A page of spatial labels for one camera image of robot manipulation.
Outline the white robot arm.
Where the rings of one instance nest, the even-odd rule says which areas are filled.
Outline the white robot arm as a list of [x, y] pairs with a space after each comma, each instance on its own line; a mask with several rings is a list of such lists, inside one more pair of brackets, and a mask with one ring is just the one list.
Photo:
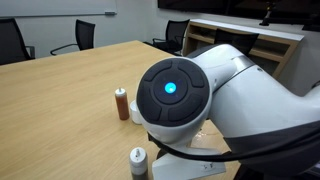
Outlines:
[[320, 161], [320, 86], [297, 96], [228, 44], [157, 62], [136, 103], [164, 152], [155, 180], [222, 173], [228, 161], [264, 180], [290, 179]]

